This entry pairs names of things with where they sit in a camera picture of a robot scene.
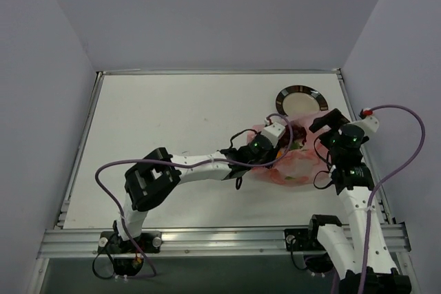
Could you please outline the red fake grape bunch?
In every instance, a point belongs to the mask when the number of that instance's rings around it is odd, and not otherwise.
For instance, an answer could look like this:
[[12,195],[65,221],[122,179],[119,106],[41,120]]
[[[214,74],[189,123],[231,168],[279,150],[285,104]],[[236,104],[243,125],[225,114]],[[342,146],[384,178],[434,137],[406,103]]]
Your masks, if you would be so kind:
[[288,125],[285,126],[285,133],[280,138],[279,145],[281,147],[286,147],[288,145],[291,146],[291,144],[289,144],[290,137],[291,137],[289,128],[291,128],[292,134],[293,134],[292,142],[293,143],[296,142],[301,145],[304,145],[307,141],[306,129],[302,126],[295,125],[295,124],[293,124],[291,126],[288,126]]

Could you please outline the pink plastic bag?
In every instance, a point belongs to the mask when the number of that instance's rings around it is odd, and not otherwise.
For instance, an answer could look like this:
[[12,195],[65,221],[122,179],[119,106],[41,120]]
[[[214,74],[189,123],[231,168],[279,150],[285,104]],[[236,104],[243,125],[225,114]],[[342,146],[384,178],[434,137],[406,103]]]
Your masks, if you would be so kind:
[[317,133],[311,133],[309,126],[313,119],[325,115],[326,112],[314,114],[296,114],[289,117],[290,125],[299,125],[306,129],[307,141],[304,145],[290,143],[291,146],[280,147],[284,149],[284,157],[271,168],[253,168],[247,177],[253,180],[266,182],[285,187],[297,187],[316,184],[327,185],[330,181],[327,166],[321,160],[327,149],[316,138],[328,128],[324,127]]

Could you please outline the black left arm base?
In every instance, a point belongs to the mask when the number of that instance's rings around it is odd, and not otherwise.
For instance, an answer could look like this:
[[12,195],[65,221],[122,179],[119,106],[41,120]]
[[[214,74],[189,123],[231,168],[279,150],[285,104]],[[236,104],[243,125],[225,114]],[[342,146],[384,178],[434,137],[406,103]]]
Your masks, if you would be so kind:
[[[136,277],[145,263],[141,254],[159,253],[162,238],[160,232],[142,233],[133,240],[124,241],[116,231],[104,231],[99,238],[96,256],[92,262],[92,272],[100,279],[111,277]],[[100,275],[96,269],[96,261],[105,256],[110,262],[113,273],[109,276]]]

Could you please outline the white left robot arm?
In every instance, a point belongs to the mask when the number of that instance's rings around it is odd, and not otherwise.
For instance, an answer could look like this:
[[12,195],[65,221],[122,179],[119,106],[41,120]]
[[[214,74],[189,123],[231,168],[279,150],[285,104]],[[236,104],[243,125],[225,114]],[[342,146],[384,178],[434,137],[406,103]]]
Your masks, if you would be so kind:
[[[160,147],[145,159],[154,164],[138,162],[125,172],[123,216],[114,226],[114,244],[123,252],[133,251],[139,243],[143,222],[148,211],[159,206],[172,190],[186,182],[199,180],[230,180],[242,178],[250,165],[261,165],[276,159],[280,150],[279,137],[263,132],[251,142],[236,149],[229,147],[206,156],[173,156]],[[171,162],[159,165],[158,161]]]

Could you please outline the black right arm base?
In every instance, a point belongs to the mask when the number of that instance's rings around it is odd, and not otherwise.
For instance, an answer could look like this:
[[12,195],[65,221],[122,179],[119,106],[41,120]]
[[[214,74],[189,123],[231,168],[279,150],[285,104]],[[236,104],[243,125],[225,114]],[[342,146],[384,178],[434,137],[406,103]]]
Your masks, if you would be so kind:
[[334,265],[317,241],[311,238],[305,227],[284,230],[285,248],[290,260],[298,271],[308,271],[312,275],[326,276],[334,270]]

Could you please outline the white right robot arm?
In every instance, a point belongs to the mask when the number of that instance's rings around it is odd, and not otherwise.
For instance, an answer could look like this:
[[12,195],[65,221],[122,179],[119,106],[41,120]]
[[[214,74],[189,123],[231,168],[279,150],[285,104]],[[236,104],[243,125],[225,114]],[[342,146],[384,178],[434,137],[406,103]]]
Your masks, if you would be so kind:
[[328,154],[324,159],[331,184],[343,204],[351,237],[344,234],[336,216],[311,217],[306,239],[323,247],[338,274],[339,293],[410,293],[409,276],[400,274],[382,232],[373,200],[376,187],[363,161],[361,146],[379,128],[371,111],[351,122],[338,109],[315,118],[309,129],[316,133]]

